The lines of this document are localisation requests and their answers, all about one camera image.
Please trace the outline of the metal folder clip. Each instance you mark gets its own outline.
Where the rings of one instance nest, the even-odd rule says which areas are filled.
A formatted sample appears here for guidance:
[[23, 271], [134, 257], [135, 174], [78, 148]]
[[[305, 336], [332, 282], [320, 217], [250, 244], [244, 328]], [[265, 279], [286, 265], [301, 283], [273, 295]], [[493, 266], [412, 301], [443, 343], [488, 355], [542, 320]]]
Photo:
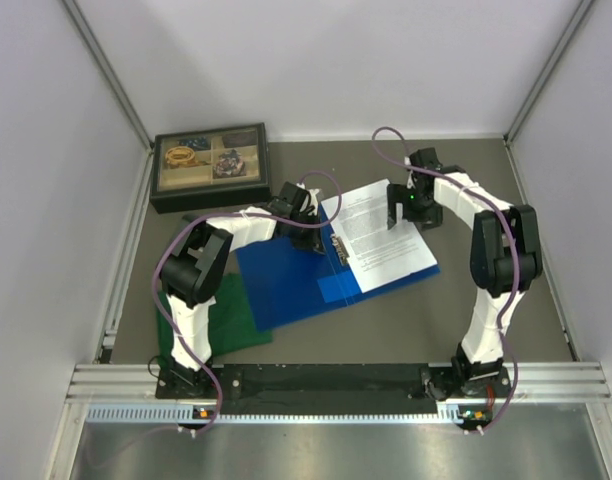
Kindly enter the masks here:
[[337, 254], [339, 263], [342, 266], [347, 266], [348, 265], [348, 259], [349, 259], [349, 253], [348, 250], [346, 249], [343, 240], [340, 236], [338, 236], [335, 233], [332, 233], [330, 235], [330, 241], [331, 244]]

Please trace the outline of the blue file folder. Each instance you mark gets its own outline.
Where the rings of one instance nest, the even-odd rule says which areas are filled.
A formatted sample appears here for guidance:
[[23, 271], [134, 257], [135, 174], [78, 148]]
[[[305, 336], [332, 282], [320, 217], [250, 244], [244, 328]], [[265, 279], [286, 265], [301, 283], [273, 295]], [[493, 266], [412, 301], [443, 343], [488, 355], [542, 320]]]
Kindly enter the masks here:
[[344, 308], [395, 289], [430, 278], [440, 272], [439, 265], [413, 225], [408, 229], [412, 253], [398, 259], [393, 267], [380, 264], [371, 276], [372, 284], [361, 289], [355, 272], [342, 265], [326, 225], [308, 229], [322, 241], [323, 251], [300, 250], [287, 236], [278, 237], [282, 227], [268, 212], [249, 207], [233, 218], [231, 250], [236, 253], [250, 308], [258, 330], [283, 325]]

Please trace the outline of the printed white paper sheets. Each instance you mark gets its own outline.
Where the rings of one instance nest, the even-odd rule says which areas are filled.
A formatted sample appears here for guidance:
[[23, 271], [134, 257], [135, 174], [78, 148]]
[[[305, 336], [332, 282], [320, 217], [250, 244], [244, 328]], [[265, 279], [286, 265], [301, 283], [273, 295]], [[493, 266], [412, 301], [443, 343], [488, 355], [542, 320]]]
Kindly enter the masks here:
[[389, 185], [389, 180], [379, 180], [322, 202], [362, 294], [439, 272], [436, 258], [414, 224], [400, 221], [387, 226]]

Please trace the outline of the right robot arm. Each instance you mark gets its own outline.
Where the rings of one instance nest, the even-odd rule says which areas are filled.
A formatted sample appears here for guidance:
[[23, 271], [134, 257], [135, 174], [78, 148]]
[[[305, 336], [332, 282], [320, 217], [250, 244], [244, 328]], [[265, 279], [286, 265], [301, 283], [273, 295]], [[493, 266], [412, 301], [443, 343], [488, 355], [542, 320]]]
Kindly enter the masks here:
[[428, 390], [446, 399], [473, 396], [503, 377], [504, 340], [513, 312], [543, 271], [537, 214], [488, 193], [457, 166], [443, 166], [432, 148], [405, 161], [409, 177], [390, 184], [387, 227], [401, 221], [423, 229], [441, 226], [451, 211], [471, 230], [469, 268], [477, 287], [469, 328], [451, 359], [452, 377], [430, 377]]

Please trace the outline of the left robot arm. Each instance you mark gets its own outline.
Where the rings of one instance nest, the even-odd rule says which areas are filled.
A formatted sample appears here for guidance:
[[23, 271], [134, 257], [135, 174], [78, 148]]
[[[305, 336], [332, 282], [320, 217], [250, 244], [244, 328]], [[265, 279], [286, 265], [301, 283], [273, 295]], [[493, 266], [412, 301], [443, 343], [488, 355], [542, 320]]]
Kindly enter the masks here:
[[173, 335], [171, 351], [163, 360], [166, 381], [178, 381], [195, 397], [212, 387], [209, 310], [216, 305], [232, 252], [277, 238], [288, 238], [296, 249], [324, 252], [318, 193], [302, 183], [287, 182], [265, 203], [224, 215], [183, 218], [180, 232], [156, 267], [163, 294], [156, 308]]

